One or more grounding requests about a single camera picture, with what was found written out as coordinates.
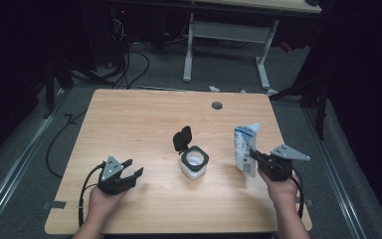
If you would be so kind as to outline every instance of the gray carpet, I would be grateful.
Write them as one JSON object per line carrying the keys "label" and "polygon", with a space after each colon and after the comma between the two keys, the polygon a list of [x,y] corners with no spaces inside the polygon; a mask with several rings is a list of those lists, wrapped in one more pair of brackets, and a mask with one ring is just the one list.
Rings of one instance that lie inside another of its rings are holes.
{"label": "gray carpet", "polygon": [[[247,52],[254,54],[258,47],[249,46]],[[142,48],[142,45],[137,45],[132,50],[138,51]],[[150,86],[209,91],[209,86],[214,86],[221,92],[239,92],[241,89],[248,93],[266,92],[261,88],[252,57],[242,57],[239,53],[231,56],[228,47],[211,51],[213,49],[206,46],[196,50],[198,53],[194,55],[192,82],[185,84],[182,82],[185,50],[170,48],[157,50],[148,47],[141,53],[148,57],[150,67],[133,84],[132,89]],[[305,48],[287,54],[277,48],[270,50],[266,68],[274,90],[283,90],[291,86],[308,51],[309,48]],[[130,61],[126,74],[129,81],[141,74],[146,67],[146,60],[140,55],[131,53]],[[100,68],[99,73],[104,74],[106,71],[110,70]],[[44,209],[44,204],[53,201],[60,183],[60,179],[52,175],[46,167],[46,153],[55,135],[66,125],[68,121],[66,114],[78,116],[86,110],[94,90],[98,88],[103,86],[76,81],[75,87],[70,92],[65,92],[59,97],[60,106],[53,114],[52,122],[40,138],[24,176],[0,215],[0,238],[67,237],[48,235],[44,231],[49,214],[49,210]],[[44,121],[42,116],[46,106],[43,94],[39,95],[39,98],[41,104],[19,125],[0,149],[0,185],[12,164],[23,153],[28,141]],[[309,233],[312,238],[353,238],[341,205],[336,199],[336,192],[333,191],[324,153],[307,118],[311,111],[315,112],[315,109],[301,109],[297,99],[298,97],[286,97],[272,104],[285,143],[311,156],[311,161],[295,163],[303,179],[305,199],[313,223]],[[67,126],[53,144],[49,160],[51,167],[58,174],[63,174],[65,170],[82,121],[83,118],[79,118],[76,123]],[[324,136],[323,143],[353,203],[365,237],[382,238],[382,209],[357,165],[331,104],[327,105]]]}

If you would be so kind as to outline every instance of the white desk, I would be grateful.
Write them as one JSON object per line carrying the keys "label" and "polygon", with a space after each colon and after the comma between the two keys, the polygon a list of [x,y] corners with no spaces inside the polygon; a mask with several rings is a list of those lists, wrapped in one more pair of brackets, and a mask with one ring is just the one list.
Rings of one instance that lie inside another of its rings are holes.
{"label": "white desk", "polygon": [[[293,11],[301,13],[320,13],[321,9],[309,6],[304,0],[196,0],[194,2],[237,5],[243,7],[265,8],[277,11]],[[279,21],[273,21],[271,27],[250,27],[243,25],[222,24],[204,21],[195,21],[194,14],[190,14],[188,31],[188,49],[185,57],[184,82],[191,81],[192,75],[192,46],[195,37],[223,39],[231,41],[251,42],[264,44],[260,55],[256,57],[256,65],[260,81],[264,89],[269,89],[269,79],[266,74],[265,60],[275,36]]]}

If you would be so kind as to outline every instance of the cable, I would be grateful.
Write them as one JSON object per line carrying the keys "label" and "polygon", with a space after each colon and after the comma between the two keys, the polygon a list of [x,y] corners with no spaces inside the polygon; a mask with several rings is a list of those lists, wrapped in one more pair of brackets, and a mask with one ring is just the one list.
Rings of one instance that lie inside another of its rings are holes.
{"label": "cable", "polygon": [[97,185],[97,183],[91,184],[91,185],[87,186],[86,189],[89,189],[89,188],[96,186],[96,185]]}
{"label": "cable", "polygon": [[122,85],[123,83],[123,80],[126,81],[126,85],[128,85],[128,79],[126,78],[126,72],[128,71],[129,69],[129,51],[127,52],[127,55],[126,55],[126,58],[127,58],[127,62],[126,62],[126,68],[123,70],[123,74],[116,80],[116,82],[113,84],[113,89],[116,88],[116,85],[117,88],[119,89],[120,86]]}
{"label": "cable", "polygon": [[170,42],[166,42],[165,44],[181,42],[181,41],[183,41],[183,40],[185,40],[185,39],[188,39],[188,37],[184,37],[184,38],[182,38],[182,39],[180,39],[180,38],[182,37],[182,35],[184,35],[185,29],[187,29],[187,25],[188,25],[188,20],[189,20],[189,18],[190,18],[190,13],[187,14],[187,18],[185,19],[184,27],[182,28],[182,31],[181,31],[181,33],[179,34],[179,36],[178,36],[176,39],[174,39],[174,40],[172,40],[172,41],[170,41]]}
{"label": "cable", "polygon": [[188,46],[188,44],[186,42],[184,42],[185,40],[187,40],[187,39],[184,38],[184,39],[181,39],[180,41],[177,41],[177,42],[167,43],[167,44],[165,44],[165,47],[167,47],[169,49],[173,49],[173,50],[185,49]]}
{"label": "cable", "polygon": [[[118,64],[118,66],[116,67],[116,69],[113,72],[108,73],[107,75],[104,75],[100,78],[107,80],[111,77],[114,77],[114,76],[118,75],[121,71],[123,71],[124,67],[125,67],[125,60],[122,58]],[[77,80],[81,80],[81,81],[90,81],[91,80],[91,78],[89,78],[89,77],[79,76],[79,75],[75,74],[74,72],[71,72],[71,76],[73,78],[75,78]]]}
{"label": "cable", "polygon": [[56,177],[59,177],[59,178],[62,178],[62,176],[60,175],[60,174],[58,174],[57,172],[55,172],[53,169],[52,169],[52,167],[51,167],[51,165],[50,165],[50,163],[49,163],[49,155],[50,155],[50,153],[51,153],[51,149],[52,149],[52,146],[54,145],[54,143],[55,143],[55,141],[57,140],[57,138],[61,135],[61,133],[69,126],[69,125],[71,125],[71,124],[73,124],[73,122],[75,122],[78,118],[80,118],[82,115],[84,115],[85,113],[87,112],[87,110],[85,110],[85,111],[83,111],[82,113],[80,113],[78,116],[76,116],[73,120],[69,120],[68,122],[67,122],[67,124],[63,127],[63,128],[61,128],[60,130],[59,130],[59,132],[54,136],[54,138],[52,139],[52,141],[51,141],[51,144],[49,145],[49,147],[48,147],[48,151],[46,152],[46,166],[48,167],[48,170],[49,170],[49,172],[51,172],[54,176],[56,176]]}
{"label": "cable", "polygon": [[217,48],[218,48],[218,41],[215,40],[215,39],[200,39],[200,41],[195,41],[196,43],[202,43],[203,45],[209,45],[209,44],[204,44],[204,43],[213,43],[213,48],[208,50],[208,51],[198,51],[196,48],[197,47],[201,47],[201,46],[193,46],[192,50],[195,52],[195,53],[201,53],[201,54],[209,54],[209,53],[212,53],[214,52]]}
{"label": "cable", "polygon": [[114,32],[114,35],[113,34],[110,34],[111,36],[112,36],[112,38],[113,38],[113,41],[114,41],[114,45],[118,48],[118,41],[117,41],[117,38],[118,38],[118,34],[117,34],[117,31],[119,31],[119,28],[121,28],[122,29],[122,32],[120,33],[120,37],[119,37],[119,44],[121,44],[122,43],[122,40],[123,40],[123,36],[124,36],[124,34],[125,34],[125,28],[123,27],[123,24],[119,21],[119,20],[117,20],[117,19],[111,19],[113,22],[115,22],[115,23],[117,23],[117,27],[116,27],[116,29],[115,30],[113,30],[113,32]]}
{"label": "cable", "polygon": [[296,174],[296,177],[299,179],[299,182],[293,178],[293,176],[290,177],[290,179],[295,183],[297,189],[299,190],[299,209],[297,211],[297,214],[299,218],[302,218],[302,212],[303,212],[303,203],[304,203],[304,196],[302,192],[302,178],[300,177],[299,173],[296,171],[296,169],[293,167],[293,171]]}
{"label": "cable", "polygon": [[134,80],[132,80],[132,81],[127,85],[127,87],[126,87],[127,90],[129,90],[129,89],[131,88],[132,84],[133,84],[134,82],[136,82],[140,77],[142,77],[142,75],[144,75],[144,74],[147,72],[148,68],[150,67],[150,60],[149,60],[146,56],[144,56],[143,54],[141,54],[141,53],[139,53],[139,52],[134,52],[134,53],[135,53],[135,54],[138,54],[138,55],[140,55],[140,56],[142,56],[142,57],[147,61],[147,66],[146,66],[146,68],[144,69],[144,71],[143,71],[138,77],[136,77]]}
{"label": "cable", "polygon": [[60,59],[69,68],[77,70],[78,72],[80,72],[81,74],[85,75],[86,77],[88,77],[92,81],[95,81],[95,82],[103,84],[103,85],[111,85],[112,84],[111,82],[108,82],[105,78],[96,75],[95,73],[93,73],[92,71],[89,71],[88,69],[84,69],[83,67],[81,67],[77,63],[71,62],[68,59],[64,59],[62,57],[60,57]]}
{"label": "cable", "polygon": [[232,82],[228,82],[228,83],[230,83],[230,84],[234,85],[235,87],[239,88],[241,90],[241,93],[245,93],[246,92],[245,89],[243,87],[241,87],[240,85],[232,83]]}
{"label": "cable", "polygon": [[85,191],[89,188],[89,186],[87,186],[87,183],[89,182],[89,179],[93,175],[93,173],[95,173],[95,171],[97,171],[100,168],[104,168],[105,165],[106,165],[106,163],[103,162],[103,163],[99,164],[98,166],[96,166],[95,168],[93,168],[93,170],[87,176],[85,183],[83,184],[83,189],[82,189],[82,193],[80,194],[80,200],[79,200],[79,225],[80,225],[80,227],[84,223],[84,202],[85,202],[84,196],[85,196]]}

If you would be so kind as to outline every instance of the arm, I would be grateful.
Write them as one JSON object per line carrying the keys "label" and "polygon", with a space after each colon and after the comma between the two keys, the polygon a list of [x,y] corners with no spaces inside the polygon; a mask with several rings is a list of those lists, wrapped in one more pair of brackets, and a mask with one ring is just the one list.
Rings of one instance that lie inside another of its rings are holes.
{"label": "arm", "polygon": [[108,195],[98,187],[93,188],[90,194],[89,213],[83,226],[74,235],[74,239],[98,239],[104,223],[109,218],[117,203],[127,191],[118,195]]}
{"label": "arm", "polygon": [[259,175],[268,185],[278,220],[278,232],[281,239],[309,238],[295,208],[297,187],[291,179],[286,181],[271,181],[260,169]]}

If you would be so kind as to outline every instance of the desk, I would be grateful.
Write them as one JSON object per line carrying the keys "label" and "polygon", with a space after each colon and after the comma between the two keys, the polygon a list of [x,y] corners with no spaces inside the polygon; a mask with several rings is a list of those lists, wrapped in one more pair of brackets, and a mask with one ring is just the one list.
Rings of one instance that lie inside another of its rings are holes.
{"label": "desk", "polygon": [[[195,2],[264,8],[276,11],[293,11],[316,14],[321,12],[321,8],[319,6],[309,6],[304,0],[193,0],[192,4],[195,4]],[[261,43],[264,44],[264,47],[260,55],[256,57],[256,65],[259,71],[262,87],[268,90],[270,88],[270,83],[265,69],[265,60],[272,44],[272,40],[275,36],[278,23],[278,19],[275,19],[270,27],[250,27],[235,24],[211,23],[205,21],[194,21],[194,14],[191,13],[188,28],[188,49],[185,57],[183,81],[191,81],[194,37]]]}
{"label": "desk", "polygon": [[[213,102],[223,104],[221,110]],[[78,200],[89,172],[109,155],[144,167],[122,199],[104,233],[231,233],[277,230],[267,186],[235,166],[234,128],[262,124],[258,150],[283,143],[269,98],[259,94],[97,90],[73,149],[56,201],[46,223],[50,234],[78,228]],[[210,156],[207,170],[190,180],[180,169],[173,135],[190,125],[193,139]],[[97,182],[98,173],[90,184]],[[85,195],[87,214],[90,190]],[[311,228],[307,211],[302,219]]]}

